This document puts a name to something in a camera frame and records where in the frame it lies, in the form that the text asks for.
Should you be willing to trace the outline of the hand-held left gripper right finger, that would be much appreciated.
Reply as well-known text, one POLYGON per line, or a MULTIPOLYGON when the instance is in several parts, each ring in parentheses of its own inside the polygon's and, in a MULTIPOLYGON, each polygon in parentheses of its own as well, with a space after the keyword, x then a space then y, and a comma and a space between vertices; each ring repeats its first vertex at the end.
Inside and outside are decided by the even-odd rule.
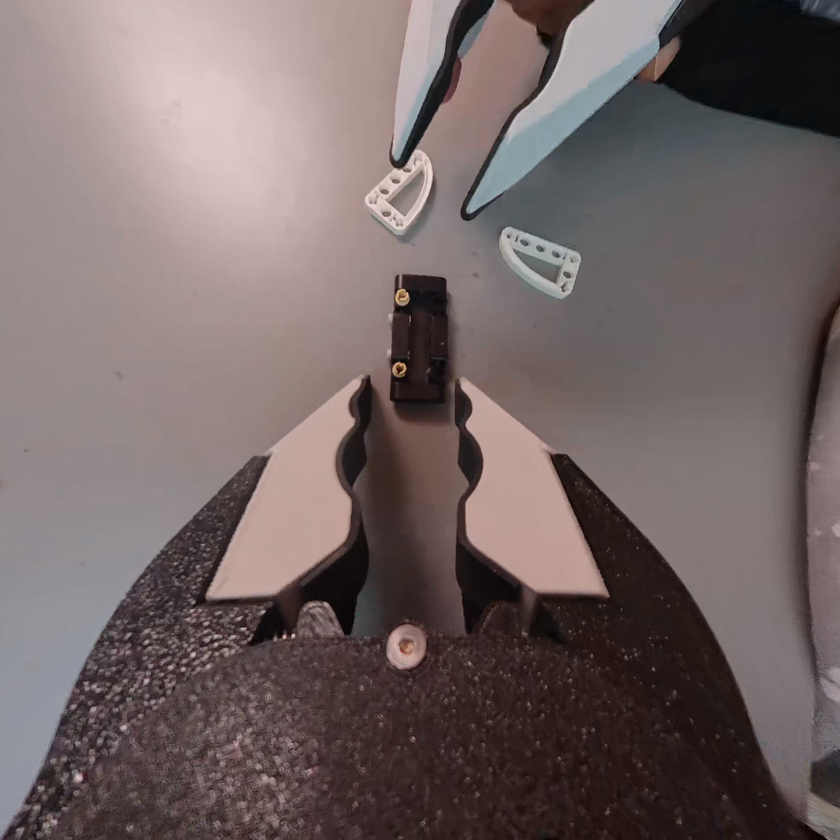
POLYGON ((606 583, 555 466, 556 452, 480 388, 455 384, 458 468, 456 580, 473 632, 496 603, 536 633, 544 600, 606 600, 606 583))

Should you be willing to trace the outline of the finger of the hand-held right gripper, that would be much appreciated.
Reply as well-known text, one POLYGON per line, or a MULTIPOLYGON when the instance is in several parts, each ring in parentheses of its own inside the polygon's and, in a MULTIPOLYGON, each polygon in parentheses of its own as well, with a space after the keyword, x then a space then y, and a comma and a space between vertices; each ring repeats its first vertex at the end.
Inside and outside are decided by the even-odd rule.
POLYGON ((537 87, 509 114, 461 207, 478 216, 568 139, 657 55, 685 2, 595 1, 549 51, 537 87))
POLYGON ((404 167, 446 98, 492 1, 413 1, 395 95, 390 159, 404 167))

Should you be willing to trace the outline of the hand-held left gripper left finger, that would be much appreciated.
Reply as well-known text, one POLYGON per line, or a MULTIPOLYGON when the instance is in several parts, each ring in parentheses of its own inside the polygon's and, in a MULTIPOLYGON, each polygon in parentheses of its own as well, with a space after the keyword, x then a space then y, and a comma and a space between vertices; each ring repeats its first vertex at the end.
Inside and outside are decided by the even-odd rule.
POLYGON ((372 396, 370 376, 355 377, 266 453, 205 588, 206 604, 268 604, 257 636, 292 631, 309 602, 352 633, 370 563, 354 486, 372 396))

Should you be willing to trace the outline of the white curved panel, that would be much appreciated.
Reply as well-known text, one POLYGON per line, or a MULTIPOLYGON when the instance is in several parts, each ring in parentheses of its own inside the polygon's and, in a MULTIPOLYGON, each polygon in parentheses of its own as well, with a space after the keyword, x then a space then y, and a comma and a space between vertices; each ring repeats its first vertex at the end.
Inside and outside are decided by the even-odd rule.
POLYGON ((512 273, 532 288, 554 299, 572 293, 581 268, 577 251, 514 227, 501 231, 499 248, 512 273))
POLYGON ((373 219, 397 238, 404 238, 423 214, 434 186, 434 168, 422 150, 412 152, 364 196, 373 219))

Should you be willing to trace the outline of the black toy brick assembly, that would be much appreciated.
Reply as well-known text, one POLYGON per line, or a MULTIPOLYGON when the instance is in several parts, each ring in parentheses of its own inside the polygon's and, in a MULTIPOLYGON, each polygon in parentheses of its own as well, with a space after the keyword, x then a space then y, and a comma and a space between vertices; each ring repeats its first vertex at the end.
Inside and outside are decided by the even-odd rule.
POLYGON ((390 398, 443 404, 448 380, 448 290, 441 276, 400 274, 390 316, 390 398))

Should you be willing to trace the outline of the grey desk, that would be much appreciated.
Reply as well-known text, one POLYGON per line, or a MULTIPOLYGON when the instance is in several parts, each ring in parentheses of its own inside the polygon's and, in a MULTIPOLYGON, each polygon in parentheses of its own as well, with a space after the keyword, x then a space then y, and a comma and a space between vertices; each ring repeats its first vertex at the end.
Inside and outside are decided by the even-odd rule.
POLYGON ((802 479, 838 301, 838 141, 633 84, 472 222, 539 76, 496 7, 390 235, 406 2, 2 2, 2 829, 100 631, 253 455, 374 387, 355 631, 464 631, 452 406, 397 409, 396 273, 439 274, 450 370, 569 454, 682 578, 804 812, 813 666, 802 479), (513 227, 581 255, 554 299, 513 227))

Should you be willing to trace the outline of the person's right hand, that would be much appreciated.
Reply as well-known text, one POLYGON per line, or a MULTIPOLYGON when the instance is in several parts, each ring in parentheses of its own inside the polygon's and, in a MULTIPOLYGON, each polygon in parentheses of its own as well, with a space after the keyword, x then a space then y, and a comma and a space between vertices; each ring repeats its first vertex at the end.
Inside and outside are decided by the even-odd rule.
POLYGON ((507 1, 515 15, 532 25, 541 43, 550 47, 592 1, 507 1))

